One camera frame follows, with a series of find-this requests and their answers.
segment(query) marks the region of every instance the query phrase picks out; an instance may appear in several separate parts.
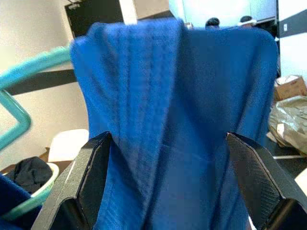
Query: blue garment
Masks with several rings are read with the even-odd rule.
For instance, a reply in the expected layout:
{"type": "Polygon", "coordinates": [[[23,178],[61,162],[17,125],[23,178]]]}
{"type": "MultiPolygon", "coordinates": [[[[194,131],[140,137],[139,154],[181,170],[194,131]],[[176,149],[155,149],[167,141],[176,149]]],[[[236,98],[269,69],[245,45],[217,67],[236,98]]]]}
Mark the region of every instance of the blue garment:
{"type": "MultiPolygon", "coordinates": [[[[21,204],[31,197],[31,195],[11,181],[9,178],[0,174],[0,216],[9,212],[12,208],[21,204]]],[[[37,207],[29,213],[19,217],[12,222],[13,225],[23,229],[30,229],[33,225],[41,207],[37,207]]],[[[0,229],[18,229],[6,221],[0,219],[0,229]]]]}
{"type": "Polygon", "coordinates": [[[244,230],[225,135],[263,141],[276,54],[265,31],[169,19],[95,24],[76,39],[90,136],[114,139],[94,229],[244,230]]]}

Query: floor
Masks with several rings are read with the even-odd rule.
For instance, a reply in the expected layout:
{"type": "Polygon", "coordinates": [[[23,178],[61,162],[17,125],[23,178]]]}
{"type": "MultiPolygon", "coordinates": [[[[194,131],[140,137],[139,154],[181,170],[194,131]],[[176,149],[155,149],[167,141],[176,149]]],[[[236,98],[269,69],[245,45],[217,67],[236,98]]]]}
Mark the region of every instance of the floor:
{"type": "MultiPolygon", "coordinates": [[[[280,148],[278,144],[266,138],[266,147],[272,156],[299,156],[299,153],[292,148],[280,148]]],[[[283,170],[291,177],[296,178],[305,168],[307,168],[307,158],[276,160],[283,170]]]]}

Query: blue cloth pile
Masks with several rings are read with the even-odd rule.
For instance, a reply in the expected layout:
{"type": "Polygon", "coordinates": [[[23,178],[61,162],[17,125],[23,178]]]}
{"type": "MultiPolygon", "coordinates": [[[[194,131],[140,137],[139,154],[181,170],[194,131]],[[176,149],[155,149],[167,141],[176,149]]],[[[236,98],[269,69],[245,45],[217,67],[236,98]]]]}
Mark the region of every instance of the blue cloth pile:
{"type": "MultiPolygon", "coordinates": [[[[9,178],[0,174],[0,216],[9,212],[23,201],[30,199],[31,195],[15,184],[9,178]]],[[[37,207],[29,213],[19,217],[11,223],[0,218],[1,230],[30,229],[37,217],[41,207],[37,207]]]]}

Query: plastic hanger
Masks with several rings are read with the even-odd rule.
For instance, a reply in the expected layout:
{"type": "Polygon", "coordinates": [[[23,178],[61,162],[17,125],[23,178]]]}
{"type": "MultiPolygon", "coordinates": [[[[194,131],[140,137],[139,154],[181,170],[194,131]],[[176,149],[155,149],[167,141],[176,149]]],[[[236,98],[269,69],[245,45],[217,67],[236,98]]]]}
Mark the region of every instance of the plastic hanger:
{"type": "MultiPolygon", "coordinates": [[[[35,73],[71,60],[70,48],[57,47],[50,52],[44,52],[31,58],[0,75],[0,104],[18,121],[17,125],[0,136],[0,150],[8,146],[31,126],[31,118],[22,106],[4,89],[20,81],[30,78],[35,73]]],[[[10,212],[2,216],[3,219],[13,220],[41,205],[48,197],[53,182],[36,196],[22,202],[10,212]]]]}
{"type": "Polygon", "coordinates": [[[17,125],[0,136],[0,150],[11,144],[25,133],[31,126],[29,114],[4,89],[20,81],[30,78],[35,73],[70,61],[69,46],[57,47],[31,58],[0,75],[0,104],[17,120],[17,125]]]}

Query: plastic bag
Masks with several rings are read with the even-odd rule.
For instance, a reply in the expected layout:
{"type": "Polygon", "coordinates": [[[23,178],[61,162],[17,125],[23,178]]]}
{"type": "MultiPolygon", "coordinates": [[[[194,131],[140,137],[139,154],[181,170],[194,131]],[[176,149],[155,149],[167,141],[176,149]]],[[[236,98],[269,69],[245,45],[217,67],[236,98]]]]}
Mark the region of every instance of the plastic bag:
{"type": "Polygon", "coordinates": [[[270,113],[269,130],[280,146],[294,147],[307,154],[307,97],[277,102],[270,113]]]}

